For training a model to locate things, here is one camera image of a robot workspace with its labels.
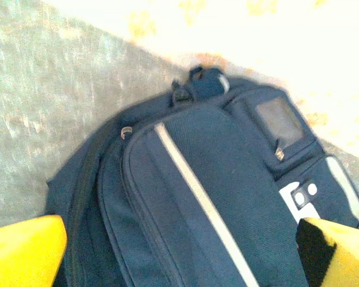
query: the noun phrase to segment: zipper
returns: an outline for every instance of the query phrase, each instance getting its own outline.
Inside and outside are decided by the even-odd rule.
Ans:
[[[275,149],[275,156],[277,157],[277,159],[279,161],[282,161],[285,157],[285,152],[284,152],[284,143],[282,140],[277,139],[276,140],[276,149]]]
[[[170,252],[166,247],[166,243],[163,240],[162,235],[154,222],[151,213],[148,210],[148,207],[144,204],[144,200],[139,195],[139,191],[136,187],[132,185],[132,179],[128,178],[128,175],[132,174],[130,167],[127,164],[127,159],[129,158],[129,154],[132,150],[133,143],[136,142],[146,131],[151,130],[154,127],[154,123],[150,123],[144,128],[138,130],[138,132],[133,136],[133,138],[127,143],[127,147],[124,152],[124,156],[121,161],[121,178],[123,181],[123,186],[129,201],[130,206],[134,210],[138,221],[141,223],[140,227],[142,232],[145,235],[146,240],[148,241],[149,246],[151,247],[152,253],[158,259],[159,264],[161,265],[162,270],[165,271],[165,275],[168,278],[168,281],[172,284],[172,286],[180,286],[185,287],[185,284],[182,280],[182,277],[175,266],[175,262],[170,256]]]
[[[93,185],[95,184],[97,170],[97,160],[101,157],[102,151],[114,137],[115,118],[109,120],[94,137],[88,148],[86,158],[82,163],[78,182],[75,187],[71,200],[71,207],[68,214],[66,233],[68,234],[68,246],[66,248],[65,273],[70,287],[82,287],[82,279],[85,278],[83,270],[80,268],[80,261],[77,259],[77,241],[80,224],[83,219],[84,211],[88,206]]]
[[[133,128],[132,127],[123,127],[121,129],[121,138],[122,139],[125,139],[125,137],[128,135],[128,134],[132,134],[133,133]]]

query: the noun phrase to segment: zipper track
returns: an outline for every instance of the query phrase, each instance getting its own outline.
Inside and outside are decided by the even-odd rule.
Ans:
[[[172,118],[177,116],[182,111],[178,111],[176,114],[171,114],[165,118],[161,118],[158,121],[150,123],[149,125],[141,128],[138,130],[136,134],[133,135],[130,142],[127,144],[127,147],[124,151],[124,156],[121,161],[121,178],[123,180],[124,189],[131,205],[132,209],[134,210],[136,216],[138,217],[140,227],[142,232],[145,234],[145,238],[148,240],[149,245],[151,246],[151,251],[155,254],[156,258],[158,259],[161,268],[165,270],[166,277],[172,284],[172,286],[179,286],[185,287],[185,283],[183,282],[182,276],[174,262],[174,259],[171,257],[170,252],[166,247],[166,243],[163,240],[162,235],[154,222],[154,219],[148,211],[148,207],[144,204],[144,201],[138,191],[138,188],[132,187],[133,180],[128,178],[127,175],[132,175],[132,171],[127,164],[129,159],[129,154],[132,150],[133,144],[143,136],[147,131],[151,130],[152,127],[158,122],[164,121],[165,119]],[[175,268],[168,268],[168,261],[170,265],[174,265]]]
[[[97,169],[95,172],[94,166],[97,157],[101,156],[99,151],[108,145],[110,140],[115,136],[114,127],[116,119],[110,119],[101,129],[95,134],[95,139],[89,146],[87,157],[82,163],[78,181],[75,187],[75,192],[71,200],[71,207],[68,214],[70,216],[67,220],[66,230],[68,234],[68,246],[66,248],[66,279],[68,284],[72,287],[82,287],[80,285],[80,275],[84,278],[85,274],[80,269],[80,262],[77,260],[77,237],[82,222],[84,211],[89,203],[90,195],[93,191],[93,184],[95,183]]]
[[[123,181],[124,190],[126,192],[126,197],[128,199],[128,202],[133,209],[135,215],[138,218],[139,226],[142,230],[142,233],[144,234],[145,239],[148,242],[148,245],[150,246],[151,252],[155,255],[156,259],[158,259],[158,263],[160,264],[160,267],[162,270],[165,270],[165,277],[167,278],[168,282],[172,281],[173,277],[176,277],[177,275],[174,274],[169,268],[167,268],[167,264],[163,262],[162,255],[167,253],[167,250],[164,250],[162,246],[165,245],[165,242],[163,240],[159,240],[162,238],[159,231],[157,231],[157,228],[152,228],[152,219],[147,220],[148,217],[151,217],[149,212],[147,212],[147,208],[144,206],[144,204],[138,203],[137,197],[133,195],[133,193],[130,192],[132,189],[130,185],[128,184],[128,180],[125,179],[123,176],[123,169],[121,169],[121,177]]]

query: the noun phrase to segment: zipper pull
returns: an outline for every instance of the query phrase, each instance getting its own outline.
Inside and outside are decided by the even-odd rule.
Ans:
[[[285,153],[283,152],[283,144],[282,141],[280,139],[276,140],[276,150],[275,150],[275,156],[277,157],[278,160],[282,161],[283,158],[285,157]]]
[[[125,139],[125,134],[126,134],[126,133],[132,134],[132,133],[133,133],[133,128],[132,128],[132,127],[123,127],[123,128],[121,129],[121,138],[122,138],[122,139]]]

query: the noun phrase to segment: floor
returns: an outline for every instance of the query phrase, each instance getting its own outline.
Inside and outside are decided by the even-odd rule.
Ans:
[[[189,8],[191,1],[182,2],[185,26],[195,25],[202,1],[195,2],[200,3],[198,8]],[[237,64],[234,57],[226,60],[209,51],[163,55],[151,48],[157,44],[149,42],[149,33],[160,25],[147,20],[150,16],[146,13],[130,15],[126,29],[131,38],[109,27],[98,29],[98,22],[79,16],[73,18],[66,7],[54,8],[39,1],[0,0],[0,226],[42,214],[45,182],[80,143],[123,107],[169,88],[173,78],[184,78],[187,66],[218,64],[227,72],[255,75],[257,80],[279,86],[283,83],[274,80],[270,71],[268,77],[262,76],[267,75],[266,69],[240,70],[242,63]],[[359,146],[357,152],[351,151],[359,138],[346,145],[348,149],[343,148],[343,140],[325,137],[328,127],[337,130],[337,137],[359,128],[355,124],[337,126],[331,119],[339,117],[340,109],[311,108],[319,95],[292,97],[324,139],[327,151],[343,161],[359,189]],[[331,103],[330,98],[346,105],[340,95],[337,100],[335,94],[326,95],[324,103]],[[356,112],[356,106],[349,107]],[[330,124],[322,118],[324,113]]]

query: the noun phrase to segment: gray concrete floor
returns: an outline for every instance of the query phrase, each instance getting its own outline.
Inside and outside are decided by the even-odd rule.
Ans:
[[[0,226],[42,214],[45,182],[94,129],[184,74],[42,2],[0,0]],[[359,188],[359,159],[324,145]]]

